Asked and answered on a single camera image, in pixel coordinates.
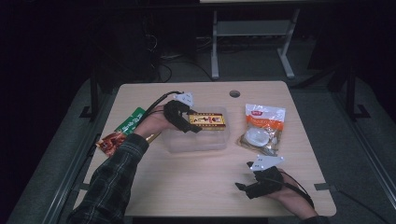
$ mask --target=hand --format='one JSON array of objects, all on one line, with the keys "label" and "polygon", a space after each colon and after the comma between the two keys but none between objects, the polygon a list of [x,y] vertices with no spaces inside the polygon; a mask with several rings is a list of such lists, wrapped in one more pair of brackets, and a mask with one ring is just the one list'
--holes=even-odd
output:
[{"label": "hand", "polygon": [[163,115],[163,105],[157,105],[152,109],[151,114],[134,129],[134,133],[148,138],[152,134],[160,133],[165,129],[177,130],[177,128]]},{"label": "hand", "polygon": [[[282,169],[278,170],[281,172],[285,183],[289,183],[298,188],[297,183],[292,178],[283,174],[282,172],[284,171]],[[283,186],[281,190],[268,194],[265,197],[279,201],[283,204],[283,206],[285,206],[286,209],[288,209],[301,220],[318,216],[318,213],[314,208],[312,208],[305,198],[303,198],[294,190],[285,186]]]}]

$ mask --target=red logo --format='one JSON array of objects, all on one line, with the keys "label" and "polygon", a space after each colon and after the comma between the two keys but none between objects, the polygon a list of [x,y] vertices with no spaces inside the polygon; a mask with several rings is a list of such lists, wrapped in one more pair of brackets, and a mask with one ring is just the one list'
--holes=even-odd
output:
[{"label": "red logo", "polygon": [[253,115],[253,116],[261,116],[261,115],[262,115],[262,112],[261,112],[261,111],[254,110],[254,111],[251,112],[251,115]]}]

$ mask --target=green snack bag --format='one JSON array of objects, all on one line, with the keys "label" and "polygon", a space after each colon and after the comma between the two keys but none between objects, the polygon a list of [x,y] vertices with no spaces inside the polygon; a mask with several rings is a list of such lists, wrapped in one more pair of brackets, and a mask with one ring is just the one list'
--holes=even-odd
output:
[{"label": "green snack bag", "polygon": [[102,138],[96,143],[108,157],[111,157],[116,149],[123,143],[126,136],[134,132],[137,122],[142,118],[145,110],[138,107],[128,119],[126,119],[113,133]]}]

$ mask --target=plastic container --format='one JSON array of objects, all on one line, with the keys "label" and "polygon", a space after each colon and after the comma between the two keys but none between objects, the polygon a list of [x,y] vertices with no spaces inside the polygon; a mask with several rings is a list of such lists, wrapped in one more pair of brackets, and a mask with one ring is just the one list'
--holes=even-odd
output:
[{"label": "plastic container", "polygon": [[230,137],[230,123],[226,108],[222,106],[208,106],[192,107],[191,109],[199,113],[221,113],[225,120],[225,129],[223,131],[200,131],[198,133],[165,130],[161,136],[168,151],[174,153],[226,148],[227,141]]}]

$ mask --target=wooden table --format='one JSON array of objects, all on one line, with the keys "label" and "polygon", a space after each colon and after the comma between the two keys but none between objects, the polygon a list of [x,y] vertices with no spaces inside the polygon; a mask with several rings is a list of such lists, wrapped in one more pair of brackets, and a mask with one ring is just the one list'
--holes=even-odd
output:
[{"label": "wooden table", "polygon": [[[110,111],[103,136],[112,133],[138,107],[149,108],[169,91],[191,91],[195,106],[220,105],[227,109],[231,129],[222,150],[170,153],[157,137],[139,163],[126,216],[134,217],[281,217],[290,213],[279,203],[264,197],[250,200],[234,182],[254,183],[247,161],[257,154],[238,146],[236,139],[246,131],[245,104],[286,108],[284,131],[279,144],[283,168],[311,195],[320,215],[336,212],[328,190],[317,191],[314,184],[325,183],[290,92],[282,81],[195,82],[166,84],[126,84],[120,87]],[[238,98],[230,91],[239,91]],[[163,103],[172,100],[168,96]],[[106,159],[96,150],[84,183]],[[76,206],[85,191],[78,195]]]}]

